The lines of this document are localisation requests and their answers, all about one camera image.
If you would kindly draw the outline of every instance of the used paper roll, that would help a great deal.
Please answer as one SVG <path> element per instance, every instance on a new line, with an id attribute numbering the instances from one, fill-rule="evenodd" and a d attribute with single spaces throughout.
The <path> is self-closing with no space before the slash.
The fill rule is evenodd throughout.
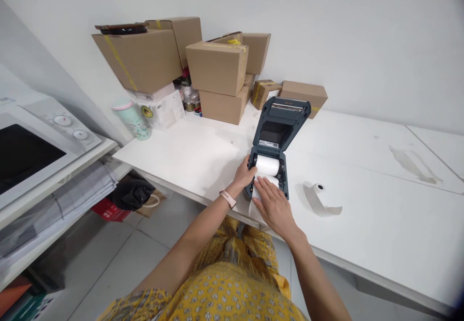
<path id="1" fill-rule="evenodd" d="M 265 156 L 258 156 L 255 166 L 258 168 L 258 172 L 260 174 L 264 174 L 264 176 L 277 176 L 280 168 L 280 160 Z"/>
<path id="2" fill-rule="evenodd" d="M 258 176 L 261 176 L 261 177 L 267 177 L 267 179 L 269 181 L 271 181 L 272 183 L 274 183 L 277 187 L 279 187 L 279 181 L 277 180 L 277 178 L 275 177 L 272 177 L 272 176 L 269 176 L 269 175 L 265 175 L 265 174 L 262 174 L 261 172 L 259 172 L 259 168 L 258 168 L 258 172 L 256 173 L 255 175 L 255 179 L 257 180 L 258 179 Z M 258 198 L 259 200 L 261 200 L 261 196 L 260 194 L 258 193 L 258 191 L 256 190 L 256 187 L 253 185 L 253 192 L 251 193 L 251 197 L 255 197 L 255 198 Z M 257 220 L 259 222 L 264 222 L 264 220 L 262 219 L 262 216 L 261 216 L 261 213 L 260 211 L 258 210 L 258 208 L 256 207 L 255 203 L 253 202 L 253 200 L 250 201 L 250 208 L 249 208 L 249 211 L 248 211 L 248 215 L 250 216 L 250 218 L 254 219 L 254 220 Z"/>
<path id="3" fill-rule="evenodd" d="M 312 187 L 303 185 L 304 195 L 308 200 L 309 206 L 319 217 L 338 216 L 342 213 L 343 207 L 326 207 L 319 199 L 319 195 L 325 191 L 322 184 L 316 183 Z"/>

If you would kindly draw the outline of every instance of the mint green bottle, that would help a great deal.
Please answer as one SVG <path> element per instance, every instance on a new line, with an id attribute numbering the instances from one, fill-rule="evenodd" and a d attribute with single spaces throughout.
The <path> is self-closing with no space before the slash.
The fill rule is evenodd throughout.
<path id="1" fill-rule="evenodd" d="M 142 117 L 137 112 L 132 100 L 122 100 L 116 102 L 111 108 L 128 127 L 132 135 L 138 140 L 146 140 L 151 132 L 146 126 Z"/>

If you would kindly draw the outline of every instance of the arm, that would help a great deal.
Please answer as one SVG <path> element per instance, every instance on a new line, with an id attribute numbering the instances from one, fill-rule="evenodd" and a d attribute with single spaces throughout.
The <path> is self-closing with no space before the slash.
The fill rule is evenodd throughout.
<path id="1" fill-rule="evenodd" d="M 255 187 L 262 201 L 257 198 L 252 200 L 262 218 L 289 245 L 311 320 L 351 320 L 340 296 L 314 255 L 305 233 L 296 225 L 284 193 L 267 178 L 258 177 Z"/>
<path id="2" fill-rule="evenodd" d="M 225 189 L 234 199 L 250 184 L 257 171 L 256 168 L 248 170 L 248 159 L 249 155 L 238 167 L 233 182 Z M 189 277 L 198 255 L 218 230 L 228 211 L 229 203 L 218 196 L 189 225 L 168 254 L 133 292 L 153 288 L 174 294 Z"/>

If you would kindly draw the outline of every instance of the floor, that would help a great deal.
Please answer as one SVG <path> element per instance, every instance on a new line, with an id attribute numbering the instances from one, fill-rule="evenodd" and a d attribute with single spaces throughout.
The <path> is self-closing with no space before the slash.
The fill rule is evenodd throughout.
<path id="1" fill-rule="evenodd" d="M 124 223 L 107 223 L 87 213 L 42 260 L 50 271 L 62 273 L 66 285 L 43 320 L 96 319 L 158 264 L 203 208 L 175 193 L 150 219 L 131 214 Z M 280 273 L 290 282 L 292 301 L 309 318 L 290 250 L 280 240 L 275 239 L 274 245 Z M 439 320 L 361 293 L 353 274 L 325 261 L 321 264 L 353 320 Z"/>

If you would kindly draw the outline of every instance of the microwave control knob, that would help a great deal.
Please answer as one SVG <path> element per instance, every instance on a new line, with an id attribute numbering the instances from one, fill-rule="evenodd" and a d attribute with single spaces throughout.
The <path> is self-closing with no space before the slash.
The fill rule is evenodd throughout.
<path id="1" fill-rule="evenodd" d="M 76 130 L 72 133 L 72 135 L 78 140 L 85 140 L 88 138 L 88 133 L 86 133 L 84 130 Z"/>
<path id="2" fill-rule="evenodd" d="M 71 125 L 71 118 L 65 116 L 54 116 L 53 122 L 61 126 L 69 126 Z"/>

